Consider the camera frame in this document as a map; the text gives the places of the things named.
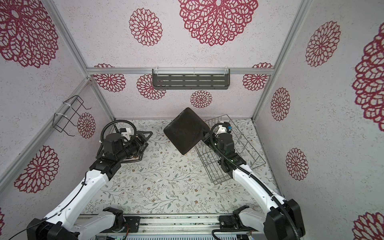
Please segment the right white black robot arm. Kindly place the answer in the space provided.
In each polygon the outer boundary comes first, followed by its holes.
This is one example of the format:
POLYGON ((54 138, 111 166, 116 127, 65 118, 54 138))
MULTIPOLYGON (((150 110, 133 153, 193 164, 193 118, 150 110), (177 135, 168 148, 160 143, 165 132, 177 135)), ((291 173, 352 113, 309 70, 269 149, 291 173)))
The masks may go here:
POLYGON ((268 240, 300 240, 306 234, 299 204, 274 192, 236 152, 230 123, 213 125, 204 142, 219 157, 222 171, 243 186, 262 209, 261 213, 249 206, 234 210, 233 226, 223 231, 257 231, 268 240))

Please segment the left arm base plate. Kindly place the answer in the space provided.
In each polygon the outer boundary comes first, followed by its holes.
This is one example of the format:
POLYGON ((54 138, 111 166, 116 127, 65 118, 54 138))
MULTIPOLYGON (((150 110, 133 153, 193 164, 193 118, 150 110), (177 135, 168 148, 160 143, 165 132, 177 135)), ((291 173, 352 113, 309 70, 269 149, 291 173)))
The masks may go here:
POLYGON ((141 217, 128 216, 115 220, 113 226, 102 233, 137 233, 139 231, 141 217))

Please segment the dark square floral plate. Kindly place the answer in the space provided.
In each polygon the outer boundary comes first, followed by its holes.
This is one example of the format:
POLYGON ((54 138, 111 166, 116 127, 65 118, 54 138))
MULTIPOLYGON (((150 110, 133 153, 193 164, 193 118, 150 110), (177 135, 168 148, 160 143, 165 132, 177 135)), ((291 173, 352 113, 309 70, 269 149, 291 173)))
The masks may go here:
POLYGON ((139 154, 137 156, 133 156, 132 158, 122 160, 121 163, 122 164, 130 164, 130 163, 140 162, 143 159, 143 155, 144 154, 139 154))

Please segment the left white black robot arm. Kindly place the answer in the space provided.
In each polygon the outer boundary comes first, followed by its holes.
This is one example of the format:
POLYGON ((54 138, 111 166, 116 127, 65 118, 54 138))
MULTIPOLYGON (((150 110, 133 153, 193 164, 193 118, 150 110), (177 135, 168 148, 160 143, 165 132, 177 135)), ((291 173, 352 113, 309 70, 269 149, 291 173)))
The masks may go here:
POLYGON ((121 210, 107 207, 101 213, 76 225, 90 200, 121 168, 122 164, 139 162, 153 135, 151 131, 121 128, 102 137, 95 162, 74 190, 43 219, 33 219, 26 228, 29 240, 90 240, 109 230, 121 232, 126 220, 121 210))

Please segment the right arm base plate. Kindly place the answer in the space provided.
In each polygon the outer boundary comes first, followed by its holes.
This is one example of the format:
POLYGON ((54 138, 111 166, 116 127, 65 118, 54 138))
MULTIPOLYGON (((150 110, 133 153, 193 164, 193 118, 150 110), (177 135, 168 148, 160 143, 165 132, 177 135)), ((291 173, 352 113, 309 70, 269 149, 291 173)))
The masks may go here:
POLYGON ((221 215, 219 216, 219 226, 220 230, 240 230, 240 231, 250 231, 262 229, 262 222, 257 218, 253 217, 236 217, 234 215, 221 215))

